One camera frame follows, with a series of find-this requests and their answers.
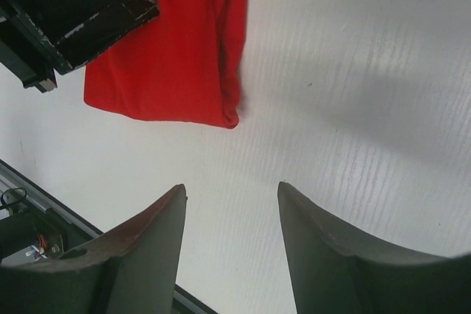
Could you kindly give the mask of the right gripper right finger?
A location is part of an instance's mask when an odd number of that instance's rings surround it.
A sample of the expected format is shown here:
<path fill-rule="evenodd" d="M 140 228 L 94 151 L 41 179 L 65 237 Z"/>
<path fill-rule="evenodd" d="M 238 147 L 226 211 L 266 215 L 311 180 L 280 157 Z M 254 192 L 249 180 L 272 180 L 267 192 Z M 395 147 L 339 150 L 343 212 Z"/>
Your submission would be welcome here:
<path fill-rule="evenodd" d="M 287 182 L 277 190 L 298 313 L 469 313 L 470 256 L 440 257 L 375 237 Z"/>

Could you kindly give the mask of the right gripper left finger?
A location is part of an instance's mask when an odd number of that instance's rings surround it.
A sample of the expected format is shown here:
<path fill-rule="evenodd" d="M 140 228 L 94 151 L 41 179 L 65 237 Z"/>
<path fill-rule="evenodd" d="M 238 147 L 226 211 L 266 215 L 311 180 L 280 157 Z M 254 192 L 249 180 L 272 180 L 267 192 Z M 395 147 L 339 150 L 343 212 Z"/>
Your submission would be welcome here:
<path fill-rule="evenodd" d="M 57 259 L 2 267 L 1 312 L 170 313 L 186 205 L 176 185 Z"/>

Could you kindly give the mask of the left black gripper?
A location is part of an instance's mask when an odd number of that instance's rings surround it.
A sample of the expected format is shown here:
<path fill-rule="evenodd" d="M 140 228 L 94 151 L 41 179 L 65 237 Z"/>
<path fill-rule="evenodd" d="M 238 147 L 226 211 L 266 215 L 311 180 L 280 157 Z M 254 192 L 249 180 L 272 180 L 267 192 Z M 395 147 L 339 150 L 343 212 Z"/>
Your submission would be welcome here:
<path fill-rule="evenodd" d="M 159 14 L 157 0 L 1 0 L 1 64 L 48 92 Z"/>

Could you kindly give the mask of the red t shirt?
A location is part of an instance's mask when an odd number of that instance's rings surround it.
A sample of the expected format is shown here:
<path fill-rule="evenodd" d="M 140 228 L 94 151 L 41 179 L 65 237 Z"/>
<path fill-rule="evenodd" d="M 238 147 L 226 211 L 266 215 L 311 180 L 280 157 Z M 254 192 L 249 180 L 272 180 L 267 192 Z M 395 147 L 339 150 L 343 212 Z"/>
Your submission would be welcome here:
<path fill-rule="evenodd" d="M 91 107 L 142 121 L 238 125 L 248 0 L 157 0 L 159 16 L 85 69 Z"/>

